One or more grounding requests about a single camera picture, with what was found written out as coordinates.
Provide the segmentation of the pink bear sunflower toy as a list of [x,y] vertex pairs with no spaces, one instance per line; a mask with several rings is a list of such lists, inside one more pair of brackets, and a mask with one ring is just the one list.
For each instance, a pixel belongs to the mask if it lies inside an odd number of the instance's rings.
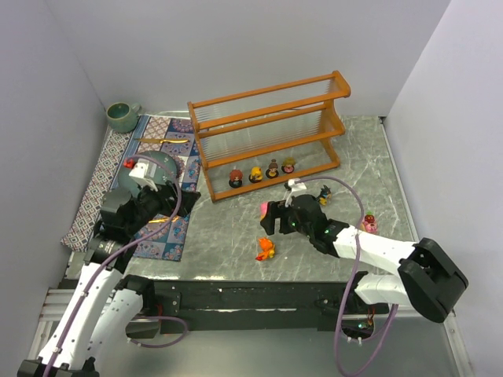
[[264,202],[260,204],[260,220],[263,220],[268,213],[269,203]]

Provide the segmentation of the brown-haired figurine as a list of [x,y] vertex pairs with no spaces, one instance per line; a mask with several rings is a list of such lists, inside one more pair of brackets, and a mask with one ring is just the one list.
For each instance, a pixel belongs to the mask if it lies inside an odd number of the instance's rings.
[[277,178],[279,175],[278,173],[278,164],[277,164],[277,160],[276,159],[272,159],[270,161],[270,164],[266,170],[266,176],[269,178],[269,179],[274,179],[274,178]]

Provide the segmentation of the yellow-haired figurine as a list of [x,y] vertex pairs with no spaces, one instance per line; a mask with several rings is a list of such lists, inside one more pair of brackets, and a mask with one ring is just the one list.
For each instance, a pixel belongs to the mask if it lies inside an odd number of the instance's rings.
[[253,167],[251,173],[248,176],[248,180],[251,183],[259,183],[263,180],[263,173],[260,167]]

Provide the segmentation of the straw hat figurine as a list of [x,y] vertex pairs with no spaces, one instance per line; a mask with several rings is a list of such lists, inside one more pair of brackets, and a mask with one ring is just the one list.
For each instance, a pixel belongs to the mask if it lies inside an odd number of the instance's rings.
[[285,174],[291,174],[295,171],[296,160],[292,157],[286,158],[281,164],[281,170]]

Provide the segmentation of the red-haired figurine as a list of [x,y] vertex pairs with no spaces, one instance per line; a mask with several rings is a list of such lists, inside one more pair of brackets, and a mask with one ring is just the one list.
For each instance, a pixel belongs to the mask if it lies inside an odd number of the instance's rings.
[[229,186],[238,189],[243,185],[243,173],[241,170],[233,169],[229,173]]

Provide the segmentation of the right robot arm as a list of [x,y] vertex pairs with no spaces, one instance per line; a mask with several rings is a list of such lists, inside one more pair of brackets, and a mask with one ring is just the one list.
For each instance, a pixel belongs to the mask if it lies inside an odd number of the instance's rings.
[[468,279],[434,240],[393,240],[327,218],[312,195],[270,201],[260,207],[266,234],[297,232],[322,254],[359,260],[383,274],[359,274],[351,292],[365,304],[410,306],[442,323],[468,288]]

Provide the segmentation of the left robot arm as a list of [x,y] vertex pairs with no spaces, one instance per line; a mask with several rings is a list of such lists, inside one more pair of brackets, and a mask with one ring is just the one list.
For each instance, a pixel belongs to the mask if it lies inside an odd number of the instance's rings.
[[110,342],[141,311],[156,307],[152,280],[125,273],[139,243],[135,235],[158,214],[185,217],[199,198],[199,192],[178,183],[144,185],[136,196],[124,188],[106,192],[79,282],[57,329],[17,374],[97,376]]

